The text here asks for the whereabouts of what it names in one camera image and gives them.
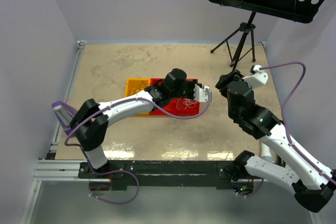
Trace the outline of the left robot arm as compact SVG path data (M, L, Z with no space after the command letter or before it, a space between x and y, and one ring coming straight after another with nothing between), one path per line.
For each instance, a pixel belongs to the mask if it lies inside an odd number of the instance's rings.
M165 78L129 97L101 103L87 100L70 122L70 136L78 140L91 173L97 178L108 174L108 159L102 147L108 127L134 115L162 111L173 99L210 103L211 92L208 86L188 80L183 70L173 69Z

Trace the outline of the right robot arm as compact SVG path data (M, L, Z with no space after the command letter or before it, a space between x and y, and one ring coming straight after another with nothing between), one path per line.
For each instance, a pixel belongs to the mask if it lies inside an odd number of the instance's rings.
M314 158L287 132L285 124L270 110L258 105L254 88L264 85L268 75L258 66L244 77L234 69L220 76L216 88L228 102L228 116L248 135L270 147L286 163L268 162L249 151L234 160L239 178L260 177L289 191L310 212L318 213L335 191L335 171Z

